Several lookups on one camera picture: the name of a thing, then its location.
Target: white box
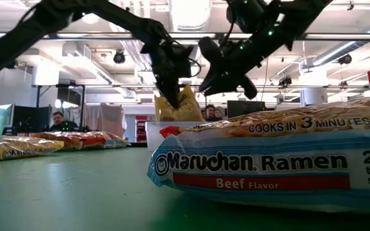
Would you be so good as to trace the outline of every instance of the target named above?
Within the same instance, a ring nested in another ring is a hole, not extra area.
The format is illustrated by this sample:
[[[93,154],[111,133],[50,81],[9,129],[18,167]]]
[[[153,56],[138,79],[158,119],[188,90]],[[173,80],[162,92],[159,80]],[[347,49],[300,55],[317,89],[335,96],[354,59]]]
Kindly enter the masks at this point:
[[[175,122],[175,121],[167,121],[167,122],[146,122],[145,123],[145,130],[146,130],[146,142],[148,145],[148,151],[155,151],[161,143],[164,141],[164,137],[159,133],[163,128],[169,126],[179,126],[185,128],[191,128],[194,126],[198,126],[201,124],[206,124],[207,122]]]

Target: maruchan ramen package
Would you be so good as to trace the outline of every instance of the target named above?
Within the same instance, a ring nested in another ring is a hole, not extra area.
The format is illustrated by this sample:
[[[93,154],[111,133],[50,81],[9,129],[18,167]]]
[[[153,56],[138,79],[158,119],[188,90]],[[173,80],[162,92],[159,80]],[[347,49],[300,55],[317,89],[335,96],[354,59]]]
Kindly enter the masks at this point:
[[[51,141],[63,141],[63,150],[84,150],[89,148],[124,148],[128,141],[109,132],[43,132],[33,137]]]
[[[158,186],[228,203],[370,212],[370,98],[170,130],[149,165]]]
[[[0,160],[37,157],[47,155],[64,147],[62,141],[48,141],[32,137],[2,136],[0,141]]]
[[[165,97],[155,96],[157,121],[204,121],[195,94],[189,85],[178,94],[179,108],[173,108]]]

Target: yellow bag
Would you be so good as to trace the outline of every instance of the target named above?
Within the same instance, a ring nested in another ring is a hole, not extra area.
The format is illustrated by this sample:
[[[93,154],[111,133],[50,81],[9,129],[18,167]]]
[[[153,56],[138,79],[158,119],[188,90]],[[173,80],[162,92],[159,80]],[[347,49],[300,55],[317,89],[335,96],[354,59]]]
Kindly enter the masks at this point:
[[[0,160],[45,155],[61,150],[63,147],[63,141],[49,141],[34,137],[2,136],[0,141]]]
[[[157,121],[204,121],[195,95],[189,85],[178,94],[179,108],[174,109],[165,97],[155,96]]]

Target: green table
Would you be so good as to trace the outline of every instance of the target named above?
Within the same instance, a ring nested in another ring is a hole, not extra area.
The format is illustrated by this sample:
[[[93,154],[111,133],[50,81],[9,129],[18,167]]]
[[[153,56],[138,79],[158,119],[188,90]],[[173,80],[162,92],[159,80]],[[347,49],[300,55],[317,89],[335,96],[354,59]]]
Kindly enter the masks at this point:
[[[0,162],[0,231],[370,230],[370,216],[228,205],[146,176],[144,148]]]

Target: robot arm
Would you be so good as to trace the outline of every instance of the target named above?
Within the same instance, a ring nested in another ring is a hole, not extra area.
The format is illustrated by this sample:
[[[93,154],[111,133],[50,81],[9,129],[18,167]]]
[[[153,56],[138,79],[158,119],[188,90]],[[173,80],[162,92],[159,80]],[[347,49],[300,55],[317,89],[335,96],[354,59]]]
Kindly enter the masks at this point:
[[[301,36],[333,0],[227,0],[227,20],[237,24],[246,40],[228,41],[217,46],[209,37],[200,40],[202,55],[211,63],[199,90],[205,95],[236,91],[243,87],[247,98],[255,98],[258,91],[246,76],[274,51],[285,45],[292,50],[294,40]]]
[[[144,42],[141,52],[150,55],[157,88],[173,107],[178,107],[178,78],[191,77],[188,57],[192,47],[175,43],[160,22],[137,17],[108,0],[42,0],[32,10],[29,19],[21,20],[0,38],[0,70],[45,35],[55,34],[87,13],[95,13]]]

